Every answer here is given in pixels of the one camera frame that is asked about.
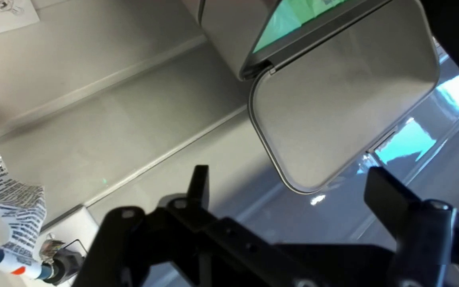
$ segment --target gray metal cover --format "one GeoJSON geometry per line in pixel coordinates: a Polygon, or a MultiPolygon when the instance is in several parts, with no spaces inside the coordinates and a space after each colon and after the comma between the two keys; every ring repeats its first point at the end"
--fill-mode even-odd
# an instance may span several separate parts
{"type": "Polygon", "coordinates": [[[231,73],[244,79],[247,61],[281,0],[206,0],[201,28],[231,73]]]}
{"type": "Polygon", "coordinates": [[[435,87],[418,0],[394,0],[285,68],[266,73],[250,119],[284,183],[316,194],[435,87]]]}

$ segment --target green screen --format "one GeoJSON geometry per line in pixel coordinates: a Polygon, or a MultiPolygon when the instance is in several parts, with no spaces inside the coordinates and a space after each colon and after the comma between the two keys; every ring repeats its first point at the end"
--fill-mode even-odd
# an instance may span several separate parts
{"type": "Polygon", "coordinates": [[[282,0],[271,21],[266,25],[255,52],[300,29],[303,25],[343,2],[344,0],[282,0]]]}

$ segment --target stainless steel surface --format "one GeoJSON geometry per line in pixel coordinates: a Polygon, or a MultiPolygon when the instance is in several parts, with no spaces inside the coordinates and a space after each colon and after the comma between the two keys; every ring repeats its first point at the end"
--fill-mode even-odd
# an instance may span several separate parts
{"type": "Polygon", "coordinates": [[[183,2],[183,7],[187,9],[187,12],[198,21],[201,4],[204,0],[182,0],[182,2],[183,2]]]}
{"type": "Polygon", "coordinates": [[[277,184],[269,160],[247,120],[245,111],[202,139],[143,173],[115,194],[91,205],[89,213],[100,222],[116,206],[134,205],[151,213],[164,195],[183,194],[196,165],[210,167],[210,211],[217,216],[245,218],[277,184]]]}
{"type": "Polygon", "coordinates": [[[177,0],[35,6],[41,23],[0,36],[0,136],[43,122],[204,41],[177,0]]]}
{"type": "Polygon", "coordinates": [[[263,76],[250,116],[287,186],[316,194],[418,106],[437,80],[419,4],[394,0],[263,76]]]}
{"type": "Polygon", "coordinates": [[[201,28],[230,66],[242,77],[273,9],[279,0],[206,0],[201,28]]]}
{"type": "Polygon", "coordinates": [[[61,117],[0,139],[0,154],[14,178],[46,187],[53,221],[136,178],[245,100],[218,57],[202,47],[61,117]]]}

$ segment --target screw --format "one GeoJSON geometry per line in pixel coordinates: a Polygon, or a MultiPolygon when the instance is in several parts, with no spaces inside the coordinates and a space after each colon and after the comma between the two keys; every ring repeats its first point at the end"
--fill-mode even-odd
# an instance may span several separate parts
{"type": "Polygon", "coordinates": [[[317,287],[311,280],[298,280],[295,281],[295,287],[317,287]]]}
{"type": "Polygon", "coordinates": [[[172,206],[177,208],[177,210],[185,210],[185,208],[187,208],[187,203],[185,203],[185,200],[175,200],[175,202],[172,203],[172,206]]]}
{"type": "Polygon", "coordinates": [[[418,281],[403,280],[400,281],[400,287],[422,287],[418,281]]]}
{"type": "Polygon", "coordinates": [[[132,210],[123,211],[121,219],[132,219],[136,213],[132,210]]]}
{"type": "Polygon", "coordinates": [[[255,253],[255,251],[257,251],[257,246],[252,245],[252,243],[247,243],[247,245],[245,245],[245,249],[247,249],[249,253],[255,253]]]}
{"type": "Polygon", "coordinates": [[[432,208],[438,210],[438,211],[448,211],[449,206],[446,203],[442,202],[430,202],[432,208]]]}
{"type": "Polygon", "coordinates": [[[120,273],[120,281],[123,287],[131,287],[132,286],[132,277],[129,269],[123,269],[120,273]]]}

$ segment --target black metal bracket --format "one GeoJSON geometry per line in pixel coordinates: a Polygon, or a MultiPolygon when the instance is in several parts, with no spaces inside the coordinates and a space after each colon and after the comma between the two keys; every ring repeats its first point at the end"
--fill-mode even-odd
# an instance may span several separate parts
{"type": "Polygon", "coordinates": [[[171,262],[191,286],[442,286],[459,264],[459,214],[421,202],[384,170],[370,170],[365,202],[400,243],[271,246],[231,219],[206,211],[209,168],[198,167],[185,197],[151,214],[107,214],[75,286],[142,286],[150,267],[171,262]]]}

